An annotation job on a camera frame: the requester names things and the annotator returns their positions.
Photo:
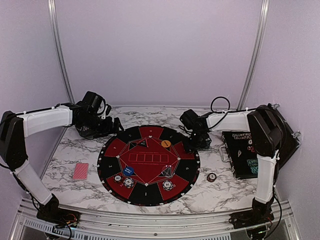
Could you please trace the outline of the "orange big blind button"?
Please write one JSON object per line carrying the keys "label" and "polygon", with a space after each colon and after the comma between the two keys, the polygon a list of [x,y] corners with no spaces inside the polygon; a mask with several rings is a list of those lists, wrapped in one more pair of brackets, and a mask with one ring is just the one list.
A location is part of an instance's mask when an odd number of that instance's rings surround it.
{"label": "orange big blind button", "polygon": [[164,147],[164,148],[169,148],[171,146],[171,142],[169,140],[163,140],[161,142],[161,146]]}

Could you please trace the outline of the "red brown chip stack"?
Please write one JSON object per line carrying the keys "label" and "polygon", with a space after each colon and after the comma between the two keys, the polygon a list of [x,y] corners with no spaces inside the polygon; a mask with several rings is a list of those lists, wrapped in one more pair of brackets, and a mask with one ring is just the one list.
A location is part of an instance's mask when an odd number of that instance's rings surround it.
{"label": "red brown chip stack", "polygon": [[215,173],[210,173],[207,175],[207,180],[211,183],[214,182],[216,179],[217,179],[217,175]]}

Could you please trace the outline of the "blue small blind button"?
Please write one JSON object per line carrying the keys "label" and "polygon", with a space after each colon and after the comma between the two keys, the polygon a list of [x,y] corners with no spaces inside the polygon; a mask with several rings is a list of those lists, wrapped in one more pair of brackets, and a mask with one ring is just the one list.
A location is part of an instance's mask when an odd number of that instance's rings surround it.
{"label": "blue small blind button", "polygon": [[134,168],[131,167],[131,166],[126,166],[124,169],[123,169],[123,174],[127,177],[130,177],[130,176],[135,176],[136,173],[134,171]]}

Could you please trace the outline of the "red brown poker chip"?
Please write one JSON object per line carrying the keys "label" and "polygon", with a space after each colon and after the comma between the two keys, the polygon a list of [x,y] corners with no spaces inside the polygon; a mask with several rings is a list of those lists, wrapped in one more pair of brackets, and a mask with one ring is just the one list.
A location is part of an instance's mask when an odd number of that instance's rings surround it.
{"label": "red brown poker chip", "polygon": [[122,176],[121,175],[115,175],[113,180],[115,183],[120,183],[122,181]]}

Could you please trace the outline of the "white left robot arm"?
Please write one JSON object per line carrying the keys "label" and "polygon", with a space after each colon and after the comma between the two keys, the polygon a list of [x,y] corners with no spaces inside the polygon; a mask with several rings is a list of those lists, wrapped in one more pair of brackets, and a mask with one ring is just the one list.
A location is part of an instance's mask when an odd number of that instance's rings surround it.
{"label": "white left robot arm", "polygon": [[88,91],[77,103],[59,103],[55,106],[23,112],[6,111],[0,121],[0,156],[4,167],[16,181],[41,205],[44,215],[53,223],[63,219],[63,211],[50,203],[54,196],[42,182],[39,170],[29,161],[28,147],[36,147],[32,140],[58,130],[75,127],[88,140],[106,137],[123,131],[120,119],[109,115],[111,106],[99,94]]}

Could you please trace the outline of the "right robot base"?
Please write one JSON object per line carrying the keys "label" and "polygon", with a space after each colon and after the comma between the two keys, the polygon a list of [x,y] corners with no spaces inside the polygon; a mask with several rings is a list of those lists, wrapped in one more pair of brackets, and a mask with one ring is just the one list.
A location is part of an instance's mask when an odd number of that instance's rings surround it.
{"label": "right robot base", "polygon": [[272,210],[267,210],[266,214],[261,215],[261,212],[255,212],[253,209],[232,213],[229,218],[229,223],[234,229],[248,228],[247,234],[250,238],[262,238],[267,235],[272,221],[274,220]]}

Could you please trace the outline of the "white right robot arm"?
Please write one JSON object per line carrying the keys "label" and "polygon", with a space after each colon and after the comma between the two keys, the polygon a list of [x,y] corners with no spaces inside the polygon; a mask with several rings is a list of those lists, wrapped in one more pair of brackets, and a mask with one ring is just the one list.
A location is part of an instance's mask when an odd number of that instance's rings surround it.
{"label": "white right robot arm", "polygon": [[267,204],[273,197],[274,175],[277,155],[285,140],[285,124],[275,110],[260,105],[251,110],[208,112],[197,115],[186,110],[180,121],[191,131],[184,142],[186,152],[208,146],[209,131],[249,132],[258,160],[257,189],[255,202]]}

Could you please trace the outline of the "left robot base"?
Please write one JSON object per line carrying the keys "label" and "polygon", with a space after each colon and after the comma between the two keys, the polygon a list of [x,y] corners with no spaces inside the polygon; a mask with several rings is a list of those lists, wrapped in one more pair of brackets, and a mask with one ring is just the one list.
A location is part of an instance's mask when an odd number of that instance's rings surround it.
{"label": "left robot base", "polygon": [[54,223],[58,227],[77,225],[80,213],[74,210],[60,208],[57,204],[40,205],[36,217],[46,222]]}

